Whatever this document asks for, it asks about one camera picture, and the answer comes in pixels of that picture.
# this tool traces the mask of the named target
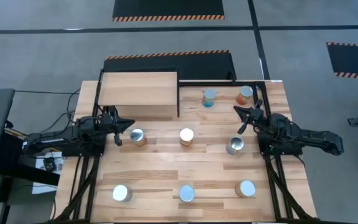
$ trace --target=orange can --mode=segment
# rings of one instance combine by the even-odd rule
[[[252,90],[251,86],[243,86],[240,89],[240,93],[237,96],[237,103],[240,105],[247,104],[248,100],[252,97],[254,91]]]

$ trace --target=black floor mat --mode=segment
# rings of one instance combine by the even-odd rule
[[[358,78],[358,44],[328,42],[327,48],[335,76]]]
[[[228,50],[177,52],[106,57],[104,72],[178,71],[180,80],[231,80],[236,78]]]
[[[116,0],[113,21],[224,19],[222,0]]]

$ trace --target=blue can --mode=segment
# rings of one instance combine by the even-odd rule
[[[203,105],[205,107],[211,107],[212,105],[214,105],[215,98],[216,98],[215,90],[205,90],[204,97],[203,97]]]

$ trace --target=metal can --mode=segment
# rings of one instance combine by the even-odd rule
[[[247,104],[248,100],[252,97],[254,91],[252,90],[251,86],[243,86],[240,89],[240,93],[237,96],[237,103],[240,105]]]
[[[132,198],[132,189],[124,185],[117,185],[112,190],[112,198],[118,202],[127,202]]]
[[[182,202],[191,202],[195,197],[194,188],[189,185],[183,185],[180,188],[179,197]]]
[[[215,98],[216,98],[215,90],[204,90],[203,105],[205,107],[211,107],[212,105],[214,105]]]
[[[190,128],[185,128],[180,131],[180,144],[182,146],[191,146],[193,143],[194,132]]]
[[[233,137],[230,139],[229,144],[226,146],[227,153],[236,155],[244,148],[244,141],[240,137]]]
[[[134,129],[131,132],[131,139],[135,143],[136,146],[144,146],[147,143],[147,139],[144,136],[144,132],[141,129]]]
[[[255,185],[250,180],[244,180],[238,183],[234,190],[240,198],[252,197],[256,193]]]

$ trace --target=cylinder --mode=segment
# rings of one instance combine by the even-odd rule
[[[180,144],[182,146],[191,146],[191,143],[193,143],[194,138],[194,132],[189,129],[185,128],[180,131]]]
[[[135,145],[139,147],[144,146],[147,143],[147,139],[141,129],[134,129],[131,132],[131,139]]]
[[[180,188],[179,197],[182,202],[191,202],[195,197],[194,188],[189,185],[183,185]]]
[[[211,107],[212,105],[214,105],[215,98],[216,98],[215,90],[205,90],[204,97],[203,97],[203,105],[205,107]]]
[[[112,198],[118,202],[128,202],[132,198],[132,190],[124,185],[117,185],[112,190]]]
[[[226,146],[227,153],[236,155],[244,148],[244,141],[240,137],[233,137]]]
[[[243,86],[240,89],[240,93],[237,96],[237,103],[240,105],[247,104],[248,100],[252,97],[254,91],[252,90],[251,86]]]
[[[254,196],[256,188],[250,180],[244,180],[236,185],[235,191],[240,198],[246,198]]]

